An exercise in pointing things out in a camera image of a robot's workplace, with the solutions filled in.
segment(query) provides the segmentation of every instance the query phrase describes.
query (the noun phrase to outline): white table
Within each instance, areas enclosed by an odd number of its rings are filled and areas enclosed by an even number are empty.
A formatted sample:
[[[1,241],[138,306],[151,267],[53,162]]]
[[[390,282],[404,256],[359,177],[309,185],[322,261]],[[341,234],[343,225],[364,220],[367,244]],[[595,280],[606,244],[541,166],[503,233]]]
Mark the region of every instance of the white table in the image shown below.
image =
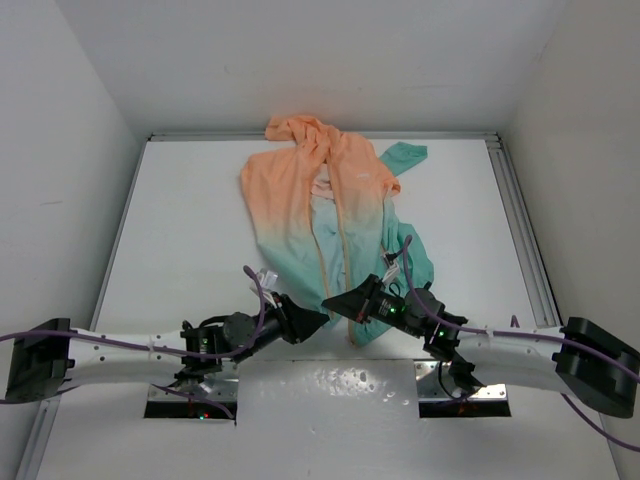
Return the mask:
[[[381,154],[396,141],[373,144]],[[521,239],[514,246],[505,215],[506,208],[513,216],[513,206],[503,205],[485,140],[412,143],[427,145],[429,158],[399,177],[397,213],[414,224],[434,262],[434,293],[451,312],[482,325],[508,326],[514,314],[524,328],[541,323],[530,302],[536,293],[525,284],[532,273],[523,276],[520,267],[525,247]],[[265,262],[238,176],[249,155],[283,146],[149,142],[96,329],[162,332],[182,319],[255,312],[242,265]],[[345,336],[343,322],[242,364],[237,427],[143,419],[145,385],[67,393],[37,478],[617,478],[606,441],[559,395],[510,387],[511,418],[421,420],[412,359],[428,358],[422,343],[389,331],[354,349]]]

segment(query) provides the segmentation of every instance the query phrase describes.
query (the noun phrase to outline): white wall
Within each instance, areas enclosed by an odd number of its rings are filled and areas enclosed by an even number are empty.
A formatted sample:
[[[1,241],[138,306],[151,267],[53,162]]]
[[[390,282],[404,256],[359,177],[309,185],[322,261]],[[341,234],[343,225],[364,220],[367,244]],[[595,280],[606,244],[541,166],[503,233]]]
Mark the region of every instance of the white wall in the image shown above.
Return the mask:
[[[506,125],[565,0],[57,0],[133,128]]]
[[[636,348],[639,25],[637,0],[573,1],[507,135],[561,313],[590,318]],[[638,405],[633,420],[608,423],[640,444]],[[638,454],[616,451],[616,459],[622,478],[638,478]]]
[[[86,325],[140,145],[53,0],[0,2],[0,65],[0,332]],[[0,407],[0,478],[35,408]]]

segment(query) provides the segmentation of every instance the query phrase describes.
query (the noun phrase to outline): metal frame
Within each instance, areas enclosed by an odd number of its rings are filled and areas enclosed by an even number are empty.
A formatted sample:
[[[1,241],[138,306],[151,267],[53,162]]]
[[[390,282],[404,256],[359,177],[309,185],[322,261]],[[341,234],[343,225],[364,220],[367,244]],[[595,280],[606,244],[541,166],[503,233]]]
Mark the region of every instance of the metal frame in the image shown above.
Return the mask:
[[[520,187],[511,164],[508,153],[497,133],[492,132],[359,132],[370,139],[406,139],[406,140],[484,140],[487,144],[487,151],[491,158],[494,173],[498,183],[498,189],[502,197],[502,203],[509,222],[509,228],[516,247],[520,268],[523,273],[527,293],[531,302],[534,318],[538,325],[553,326],[560,324],[551,288],[546,276],[544,265],[538,251],[538,246],[533,235],[533,230],[527,216],[527,211],[520,193]],[[188,141],[221,141],[221,140],[262,140],[263,132],[159,132],[152,134],[149,142],[188,142]],[[136,180],[142,164],[145,152],[143,146],[138,158],[136,172],[129,189],[129,196],[118,228],[118,233],[113,245],[107,271],[105,273],[96,309],[91,320],[91,330],[95,330],[104,295],[109,284],[111,269],[115,260],[118,244],[122,236],[127,212],[135,189]],[[53,428],[55,416],[60,403],[59,398],[53,398],[40,403],[40,408],[36,415],[31,434],[27,442],[18,474],[17,480],[36,480],[40,465],[44,457],[47,441]]]

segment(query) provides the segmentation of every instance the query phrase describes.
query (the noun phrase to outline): purple cable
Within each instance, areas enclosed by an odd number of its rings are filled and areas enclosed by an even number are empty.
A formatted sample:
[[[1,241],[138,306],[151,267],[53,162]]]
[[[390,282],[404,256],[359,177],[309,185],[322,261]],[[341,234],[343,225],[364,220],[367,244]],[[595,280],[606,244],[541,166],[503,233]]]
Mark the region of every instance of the purple cable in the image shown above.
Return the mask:
[[[199,358],[201,360],[219,360],[219,359],[222,359],[222,358],[233,357],[233,356],[238,355],[239,353],[242,353],[245,350],[251,348],[253,346],[253,344],[255,343],[256,338],[258,338],[258,335],[262,331],[262,327],[264,326],[264,317],[265,317],[266,308],[265,308],[264,297],[263,297],[264,292],[262,290],[262,286],[260,285],[260,280],[258,279],[258,276],[247,265],[245,265],[243,267],[243,271],[256,284],[256,289],[258,290],[258,298],[260,299],[260,313],[258,315],[258,324],[256,325],[256,329],[253,331],[253,334],[251,335],[251,337],[249,337],[249,340],[247,340],[247,343],[245,343],[241,347],[236,348],[235,350],[232,350],[229,353],[217,353],[217,354],[213,354],[213,353],[197,353],[197,352],[188,352],[186,350],[178,350],[176,348],[169,348],[169,347],[153,347],[153,351],[154,352],[160,352],[160,353],[167,353],[167,354],[170,354],[170,355],[178,355],[178,356],[181,356],[181,357],[194,357],[194,358]],[[2,335],[2,336],[0,336],[0,342],[5,342],[7,340],[15,340],[15,339],[18,339],[18,338],[45,337],[45,336],[46,337],[75,338],[76,340],[84,340],[84,341],[91,342],[91,343],[99,343],[101,345],[109,345],[109,346],[112,346],[112,347],[126,348],[126,349],[129,349],[129,350],[138,350],[138,351],[142,351],[142,352],[150,352],[150,351],[152,351],[152,349],[149,348],[149,346],[147,346],[147,345],[138,345],[137,343],[123,342],[121,340],[112,340],[112,339],[109,339],[109,338],[93,337],[91,335],[85,335],[85,334],[77,333],[77,332],[73,332],[73,331],[70,331],[70,332],[56,332],[56,331],[53,331],[53,330],[29,330],[27,332],[17,332],[17,333],[10,333],[10,334],[7,334],[7,335]],[[186,393],[178,392],[176,390],[172,390],[172,389],[166,388],[166,387],[159,387],[157,385],[155,385],[155,386],[157,388],[159,388],[160,390],[162,390],[164,392],[167,392],[167,393],[171,393],[171,394],[178,395],[178,396],[181,396],[181,397],[186,396],[187,398],[192,398],[191,395],[186,394]],[[211,401],[211,400],[200,399],[200,398],[198,398],[198,401],[202,401],[203,403],[208,403],[210,405],[213,405],[213,406],[221,409],[222,411],[224,411],[229,418],[233,418],[233,415],[231,414],[229,409],[227,409],[224,405],[222,405],[220,403],[217,403],[217,402],[214,402],[214,401]],[[6,400],[0,400],[0,405],[15,405],[15,403],[8,402]]]
[[[407,237],[404,240],[404,244],[402,245],[402,263],[403,263],[403,266],[404,266],[404,275],[405,275],[405,278],[407,279],[407,284],[409,285],[409,290],[411,291],[411,294],[413,295],[414,300],[418,303],[420,308],[422,308],[422,310],[427,315],[427,317],[429,317],[434,322],[437,322],[439,324],[445,325],[445,326],[447,326],[449,328],[452,328],[454,330],[459,330],[461,332],[467,332],[467,333],[488,335],[489,333],[486,330],[481,329],[481,328],[462,327],[460,325],[456,325],[455,323],[448,322],[448,321],[438,317],[435,313],[431,312],[429,310],[429,308],[424,304],[424,302],[420,299],[420,296],[418,295],[418,292],[416,292],[415,287],[413,286],[413,280],[411,280],[411,275],[409,275],[408,248],[409,248],[409,244],[411,243],[411,240],[412,240],[411,235],[407,235]],[[594,357],[599,358],[600,360],[608,363],[609,365],[612,365],[613,367],[615,367],[615,368],[617,368],[619,370],[622,370],[624,373],[626,373],[631,378],[633,378],[637,383],[640,383],[640,375],[638,375],[637,373],[633,372],[632,370],[627,368],[622,363],[618,362],[617,360],[615,360],[615,359],[613,359],[611,357],[608,357],[607,355],[605,355],[604,353],[596,350],[595,348],[589,347],[587,345],[583,345],[582,343],[576,342],[574,340],[570,340],[568,338],[552,337],[550,335],[543,335],[543,334],[539,334],[539,333],[526,333],[526,332],[518,332],[518,331],[510,331],[509,332],[509,331],[504,331],[504,330],[494,330],[493,331],[493,335],[495,337],[527,338],[527,339],[542,340],[542,341],[546,341],[546,342],[560,343],[562,345],[567,345],[569,347],[576,348],[578,350],[582,350],[583,352],[586,352],[586,353],[588,353],[590,355],[593,355]],[[576,405],[566,395],[563,394],[562,398],[564,398],[564,400],[580,416],[580,418],[582,418],[585,422],[587,422],[587,424],[590,427],[592,427],[596,432],[598,432],[600,435],[604,436],[608,440],[611,440],[616,445],[619,445],[619,446],[621,446],[623,448],[626,448],[628,450],[631,450],[633,452],[640,453],[640,447],[637,447],[635,445],[631,445],[629,443],[623,442],[622,440],[618,440],[617,438],[615,438],[612,435],[608,434],[603,429],[598,427],[595,423],[593,423],[584,413],[582,413],[582,411],[580,411],[578,409],[578,407],[576,407]]]

